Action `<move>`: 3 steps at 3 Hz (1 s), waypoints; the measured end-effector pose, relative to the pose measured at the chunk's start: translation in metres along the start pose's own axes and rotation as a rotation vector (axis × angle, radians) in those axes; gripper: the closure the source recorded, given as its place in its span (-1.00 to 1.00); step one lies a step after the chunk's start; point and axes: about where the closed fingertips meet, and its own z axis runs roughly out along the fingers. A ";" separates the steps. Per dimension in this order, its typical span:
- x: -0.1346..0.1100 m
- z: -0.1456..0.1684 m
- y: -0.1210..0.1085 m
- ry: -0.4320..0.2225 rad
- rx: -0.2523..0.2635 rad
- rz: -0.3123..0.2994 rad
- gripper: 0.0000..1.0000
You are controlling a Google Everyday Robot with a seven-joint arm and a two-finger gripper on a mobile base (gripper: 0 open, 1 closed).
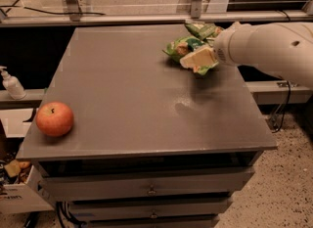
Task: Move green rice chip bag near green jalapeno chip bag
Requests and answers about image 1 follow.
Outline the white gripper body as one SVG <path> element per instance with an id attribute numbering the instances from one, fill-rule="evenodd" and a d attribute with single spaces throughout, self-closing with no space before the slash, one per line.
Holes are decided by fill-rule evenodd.
<path id="1" fill-rule="evenodd" d="M 240 65 L 240 62 L 235 60 L 231 52 L 237 44 L 235 34 L 248 27 L 249 23 L 234 22 L 218 34 L 213 43 L 213 53 L 220 64 L 234 67 Z"/>

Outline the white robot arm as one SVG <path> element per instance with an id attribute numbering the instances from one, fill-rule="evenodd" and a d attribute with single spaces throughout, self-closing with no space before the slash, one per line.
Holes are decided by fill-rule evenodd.
<path id="1" fill-rule="evenodd" d="M 180 60 L 198 71 L 214 63 L 249 66 L 313 88 L 313 23 L 233 23 L 213 45 L 201 46 Z"/>

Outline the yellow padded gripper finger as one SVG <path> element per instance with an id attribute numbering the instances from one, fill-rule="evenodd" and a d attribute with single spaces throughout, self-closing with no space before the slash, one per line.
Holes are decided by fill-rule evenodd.
<path id="1" fill-rule="evenodd" d="M 212 67 L 217 63 L 213 49 L 209 46 L 201 46 L 180 59 L 183 68 Z"/>

